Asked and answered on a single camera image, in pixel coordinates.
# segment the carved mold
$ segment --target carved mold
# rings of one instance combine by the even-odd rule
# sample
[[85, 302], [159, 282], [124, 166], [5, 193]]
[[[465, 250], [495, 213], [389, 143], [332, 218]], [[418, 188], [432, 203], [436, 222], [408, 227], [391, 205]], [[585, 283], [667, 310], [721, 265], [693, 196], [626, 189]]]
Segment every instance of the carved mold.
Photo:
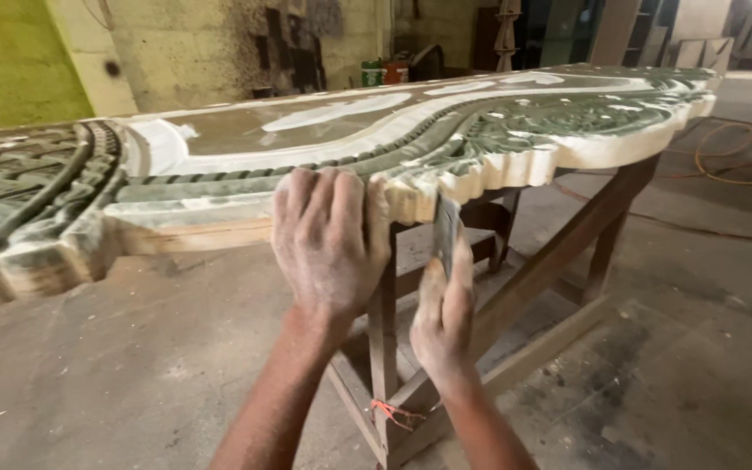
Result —
[[101, 279], [115, 257], [267, 240], [296, 166], [387, 181], [394, 220], [438, 188], [548, 184], [662, 151], [708, 114], [708, 70], [568, 65], [0, 131], [0, 303]]

